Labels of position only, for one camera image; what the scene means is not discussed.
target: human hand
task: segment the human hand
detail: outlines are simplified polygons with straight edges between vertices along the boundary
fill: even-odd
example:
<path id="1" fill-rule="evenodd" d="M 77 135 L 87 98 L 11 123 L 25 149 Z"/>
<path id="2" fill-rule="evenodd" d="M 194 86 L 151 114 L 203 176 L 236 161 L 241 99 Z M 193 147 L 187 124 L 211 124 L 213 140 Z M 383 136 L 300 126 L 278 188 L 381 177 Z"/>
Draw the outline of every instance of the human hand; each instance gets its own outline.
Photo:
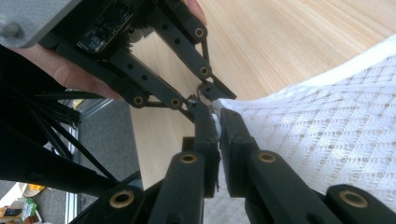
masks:
<path id="1" fill-rule="evenodd" d="M 186 5 L 195 17 L 206 24 L 205 14 L 196 0 L 188 0 Z M 121 98 L 105 82 L 50 49 L 35 44 L 29 49 L 12 50 L 34 63 L 66 88 L 93 92 L 115 100 Z"/>

